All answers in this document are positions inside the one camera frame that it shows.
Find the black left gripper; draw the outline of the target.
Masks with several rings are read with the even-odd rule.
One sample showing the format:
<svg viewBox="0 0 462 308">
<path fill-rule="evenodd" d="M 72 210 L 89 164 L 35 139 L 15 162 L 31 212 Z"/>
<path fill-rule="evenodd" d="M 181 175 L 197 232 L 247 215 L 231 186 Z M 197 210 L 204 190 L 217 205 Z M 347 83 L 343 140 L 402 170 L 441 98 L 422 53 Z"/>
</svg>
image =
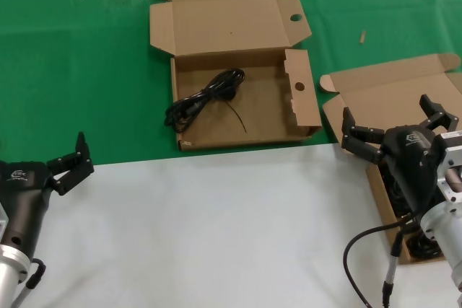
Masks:
<svg viewBox="0 0 462 308">
<path fill-rule="evenodd" d="M 79 132 L 75 151 L 42 162 L 1 163 L 1 206 L 8 223 L 1 243 L 24 254 L 33 254 L 53 189 L 59 195 L 70 190 L 94 172 L 90 148 Z"/>
</svg>

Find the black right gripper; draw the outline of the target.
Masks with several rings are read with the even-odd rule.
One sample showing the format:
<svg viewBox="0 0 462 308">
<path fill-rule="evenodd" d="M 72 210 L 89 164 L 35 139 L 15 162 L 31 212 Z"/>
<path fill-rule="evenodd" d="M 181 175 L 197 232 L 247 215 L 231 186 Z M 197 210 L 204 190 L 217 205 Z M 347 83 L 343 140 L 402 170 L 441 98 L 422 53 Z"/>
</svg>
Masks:
<svg viewBox="0 0 462 308">
<path fill-rule="evenodd" d="M 384 156 L 390 173 L 413 212 L 443 212 L 445 198 L 436 185 L 437 162 L 431 145 L 442 126 L 455 131 L 458 118 L 423 94 L 419 105 L 427 119 L 419 125 L 388 129 L 358 126 L 348 107 L 343 110 L 341 147 L 349 153 L 379 164 Z"/>
</svg>

